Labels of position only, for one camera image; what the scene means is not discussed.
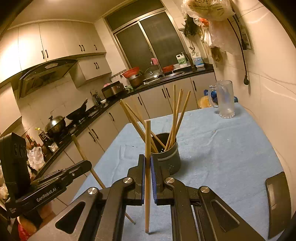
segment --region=dark gray cylindrical container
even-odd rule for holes
[[[166,145],[169,135],[170,133],[163,132],[163,133],[157,134],[156,136],[164,145]],[[162,147],[162,145],[159,144],[154,137],[152,138],[159,152],[159,153],[154,153],[158,158],[159,165],[161,167],[168,169],[170,175],[175,174],[181,167],[181,160],[180,160],[180,155],[178,150],[177,139],[172,148],[168,149],[167,151],[164,151],[164,148]]]

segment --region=table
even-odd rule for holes
[[[171,123],[171,115],[155,118],[151,129],[154,133],[169,132]],[[265,180],[283,168],[267,137],[245,109],[235,103],[235,116],[231,119],[221,118],[214,108],[188,111],[177,142],[181,168],[173,177],[194,188],[209,186],[267,240]],[[132,124],[127,124],[94,170],[109,187],[126,177],[128,169],[137,165],[139,154],[144,153],[144,142]],[[75,198],[91,186],[100,189],[89,175]],[[151,200],[149,235],[145,233],[144,205],[127,206],[126,212],[136,225],[125,219],[122,240],[172,240],[169,206],[156,206]]]

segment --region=black countertop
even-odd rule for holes
[[[104,106],[101,107],[96,107],[93,106],[91,107],[89,110],[87,110],[89,113],[95,113],[92,114],[91,116],[89,116],[81,125],[78,126],[78,128],[74,131],[73,134],[75,134],[75,136],[78,136],[82,131],[84,131],[93,121],[95,121],[101,114],[103,114],[107,109],[109,109],[112,105],[116,104],[117,101],[119,101],[120,99],[124,99],[126,97],[129,97],[131,95],[134,95],[136,93],[140,93],[142,91],[148,90],[148,89],[152,89],[154,87],[163,85],[163,84],[167,84],[176,80],[180,80],[180,79],[185,79],[188,77],[192,77],[195,75],[200,75],[200,74],[206,74],[206,73],[211,73],[214,72],[214,68],[213,65],[211,64],[205,64],[204,68],[200,68],[196,71],[188,71],[186,72],[184,75],[182,76],[178,76],[175,78],[172,78],[170,80],[162,80],[162,81],[155,81],[152,84],[149,85],[144,85],[144,86],[140,86],[139,88],[132,90],[132,91],[124,91],[122,93],[120,93],[116,98],[114,98],[111,101],[107,101],[107,103]],[[38,171],[36,172],[36,179],[40,178],[44,175],[44,173],[46,172],[46,170],[50,167],[50,165],[55,161],[55,159],[59,156],[59,154],[61,154],[61,152],[72,142],[72,138],[71,135],[68,134],[62,141],[62,144],[60,145],[59,149],[56,150],[54,153],[51,153],[49,155],[46,156],[46,159],[48,160],[45,165]]]

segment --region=ceiling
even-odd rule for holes
[[[72,19],[94,23],[125,0],[34,0],[11,26],[42,19]]]

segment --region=glass mug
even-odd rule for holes
[[[208,92],[209,102],[214,108],[219,107],[219,114],[222,118],[234,117],[234,94],[233,86],[230,80],[218,80],[215,86],[210,86],[211,90]],[[211,92],[216,90],[218,105],[216,105],[211,97]]]

